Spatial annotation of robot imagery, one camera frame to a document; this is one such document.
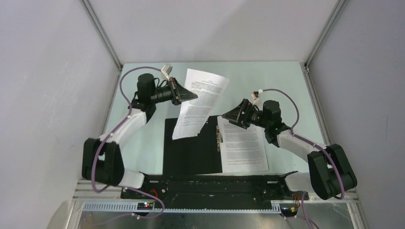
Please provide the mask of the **printed paper sheet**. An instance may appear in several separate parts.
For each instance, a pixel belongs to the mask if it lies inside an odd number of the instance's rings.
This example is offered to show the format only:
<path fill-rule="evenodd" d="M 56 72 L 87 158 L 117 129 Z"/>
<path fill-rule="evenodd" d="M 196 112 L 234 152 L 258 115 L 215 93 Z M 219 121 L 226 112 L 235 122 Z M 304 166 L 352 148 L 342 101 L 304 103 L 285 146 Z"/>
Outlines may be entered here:
<path fill-rule="evenodd" d="M 226 77 L 188 69 L 185 88 L 198 97 L 181 104 L 172 140 L 197 136 L 228 84 L 229 79 Z"/>
<path fill-rule="evenodd" d="M 269 170 L 263 129 L 237 127 L 217 117 L 223 173 L 252 173 Z"/>

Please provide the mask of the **red and black file folder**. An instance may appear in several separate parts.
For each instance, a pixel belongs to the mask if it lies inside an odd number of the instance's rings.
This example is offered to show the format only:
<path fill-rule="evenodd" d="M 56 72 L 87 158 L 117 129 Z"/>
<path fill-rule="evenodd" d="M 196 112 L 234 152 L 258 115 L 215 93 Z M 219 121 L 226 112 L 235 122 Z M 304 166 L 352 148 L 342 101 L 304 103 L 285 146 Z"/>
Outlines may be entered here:
<path fill-rule="evenodd" d="M 197 136 L 177 140 L 171 137 L 177 119 L 166 119 L 163 151 L 165 176 L 223 173 L 217 117 L 210 116 Z"/>

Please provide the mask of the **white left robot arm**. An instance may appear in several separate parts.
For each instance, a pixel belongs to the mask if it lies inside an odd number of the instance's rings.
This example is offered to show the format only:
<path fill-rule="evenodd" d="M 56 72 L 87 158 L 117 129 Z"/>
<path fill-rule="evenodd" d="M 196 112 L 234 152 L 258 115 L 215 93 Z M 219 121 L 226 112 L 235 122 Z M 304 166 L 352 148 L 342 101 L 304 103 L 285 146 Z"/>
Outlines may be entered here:
<path fill-rule="evenodd" d="M 170 101 L 173 105 L 196 99 L 197 94 L 184 88 L 174 77 L 157 86 L 156 78 L 145 73 L 138 77 L 137 91 L 128 106 L 128 113 L 111 131 L 84 143 L 82 178 L 115 187 L 131 187 L 138 198 L 147 198 L 151 186 L 141 172 L 126 169 L 121 150 L 129 139 L 154 115 L 156 105 Z"/>

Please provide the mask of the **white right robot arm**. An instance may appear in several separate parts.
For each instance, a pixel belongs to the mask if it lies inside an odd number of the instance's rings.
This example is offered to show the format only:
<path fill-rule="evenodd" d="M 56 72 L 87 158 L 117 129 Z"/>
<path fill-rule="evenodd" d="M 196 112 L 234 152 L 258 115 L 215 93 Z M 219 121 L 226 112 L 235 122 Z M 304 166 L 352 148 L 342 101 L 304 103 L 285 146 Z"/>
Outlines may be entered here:
<path fill-rule="evenodd" d="M 292 128 L 282 121 L 279 102 L 267 100 L 260 110 L 249 100 L 243 99 L 236 108 L 221 117 L 243 129 L 251 125 L 263 128 L 269 144 L 305 160 L 309 166 L 311 186 L 321 199 L 342 199 L 346 191 L 357 187 L 356 175 L 342 146 L 315 143 L 292 133 Z"/>

